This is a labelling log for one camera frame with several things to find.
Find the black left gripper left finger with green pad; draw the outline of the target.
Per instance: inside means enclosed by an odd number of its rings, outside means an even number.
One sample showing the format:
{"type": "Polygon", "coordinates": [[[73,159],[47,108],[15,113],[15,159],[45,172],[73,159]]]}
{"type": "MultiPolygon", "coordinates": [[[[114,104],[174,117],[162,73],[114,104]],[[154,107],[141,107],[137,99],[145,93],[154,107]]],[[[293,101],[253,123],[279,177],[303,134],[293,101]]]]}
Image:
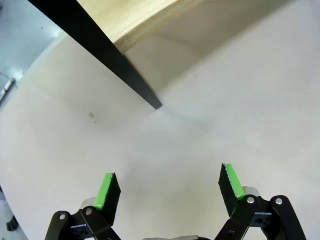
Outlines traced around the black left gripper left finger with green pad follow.
{"type": "Polygon", "coordinates": [[[121,189],[115,173],[106,173],[90,205],[76,213],[60,210],[53,214],[46,240],[119,240],[113,230],[121,189]]]}

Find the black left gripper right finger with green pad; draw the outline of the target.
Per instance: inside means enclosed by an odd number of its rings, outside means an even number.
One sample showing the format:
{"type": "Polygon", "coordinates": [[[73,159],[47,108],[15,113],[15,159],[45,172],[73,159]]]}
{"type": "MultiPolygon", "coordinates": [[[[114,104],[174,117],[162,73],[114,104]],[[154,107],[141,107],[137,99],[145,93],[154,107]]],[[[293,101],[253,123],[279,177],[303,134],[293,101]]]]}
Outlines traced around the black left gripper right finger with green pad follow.
{"type": "Polygon", "coordinates": [[[230,163],[221,165],[218,185],[229,219],[215,237],[217,240],[242,240],[249,228],[260,228],[268,240],[306,239],[285,195],[263,199],[256,188],[241,185],[230,163]]]}

